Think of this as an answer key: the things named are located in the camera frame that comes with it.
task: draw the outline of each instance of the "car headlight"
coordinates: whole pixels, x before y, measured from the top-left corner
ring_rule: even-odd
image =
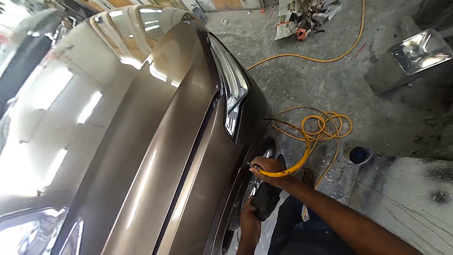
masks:
[[[239,115],[239,106],[248,92],[248,86],[241,68],[233,59],[231,54],[222,44],[212,35],[211,51],[216,59],[217,70],[221,72],[220,78],[226,95],[226,119],[225,129],[234,136]]]

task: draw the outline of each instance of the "glossy car paint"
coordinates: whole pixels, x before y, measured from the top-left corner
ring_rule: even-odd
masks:
[[[2,190],[0,231],[38,221],[37,211],[52,208],[61,212],[53,222],[64,222],[51,254],[218,254],[269,105],[244,71],[249,92],[231,138],[209,31],[174,8],[118,10],[71,30],[0,121],[10,120],[2,126],[9,142],[2,155],[14,156],[11,162],[0,155],[2,168],[27,164],[20,176],[2,175],[33,184]],[[149,24],[159,27],[146,30]],[[61,68],[73,73],[68,84],[49,108],[34,108]],[[77,123],[96,93],[101,99]],[[24,146],[27,154],[19,154]],[[41,187],[62,149],[55,177]],[[31,251],[39,244],[30,243]]]

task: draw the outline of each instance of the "foot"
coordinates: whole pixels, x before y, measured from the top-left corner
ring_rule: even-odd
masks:
[[[305,185],[312,189],[314,180],[313,174],[308,168],[303,167],[302,170],[304,171],[302,175],[302,181],[305,183]]]

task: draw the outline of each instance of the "orange object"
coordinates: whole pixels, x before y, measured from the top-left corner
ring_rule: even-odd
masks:
[[[307,31],[303,28],[297,30],[296,37],[301,41],[305,40],[305,38],[307,38]]]

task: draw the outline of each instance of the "person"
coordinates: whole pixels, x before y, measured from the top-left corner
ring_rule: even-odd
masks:
[[[266,172],[286,170],[276,159],[256,157],[252,164]],[[280,206],[268,255],[372,254],[409,255],[421,253],[369,218],[312,189],[307,178],[267,177],[251,167],[255,176],[290,194]],[[250,198],[241,218],[241,239],[236,255],[252,255],[260,240],[261,221],[254,215]],[[306,205],[309,220],[302,221]]]

